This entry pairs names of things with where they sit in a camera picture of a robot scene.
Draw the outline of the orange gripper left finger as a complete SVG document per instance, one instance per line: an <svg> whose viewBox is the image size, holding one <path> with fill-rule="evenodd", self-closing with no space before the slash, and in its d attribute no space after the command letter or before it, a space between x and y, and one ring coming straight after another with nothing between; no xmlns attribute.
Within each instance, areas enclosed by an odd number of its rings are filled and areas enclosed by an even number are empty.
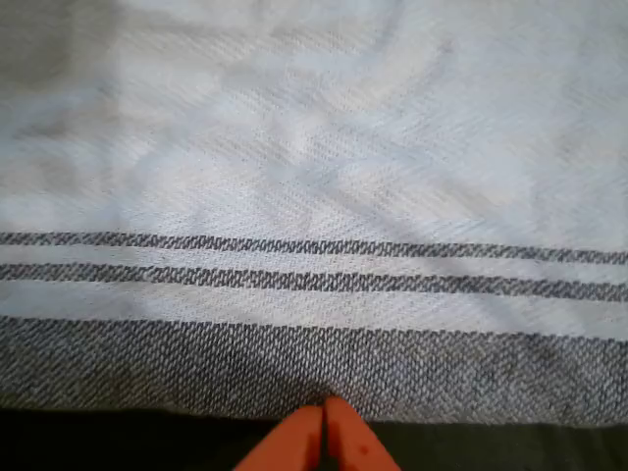
<svg viewBox="0 0 628 471"><path fill-rule="evenodd" d="M267 434L235 470L314 470L320 462L323 418L321 406L298 408Z"/></svg>

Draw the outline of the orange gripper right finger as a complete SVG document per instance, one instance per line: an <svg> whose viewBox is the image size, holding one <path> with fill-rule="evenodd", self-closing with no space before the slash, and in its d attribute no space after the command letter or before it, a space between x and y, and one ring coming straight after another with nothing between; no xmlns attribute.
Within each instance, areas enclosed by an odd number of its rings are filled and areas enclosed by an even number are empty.
<svg viewBox="0 0 628 471"><path fill-rule="evenodd" d="M400 467L369 425L343 398L325 400L328 452L339 470L393 471Z"/></svg>

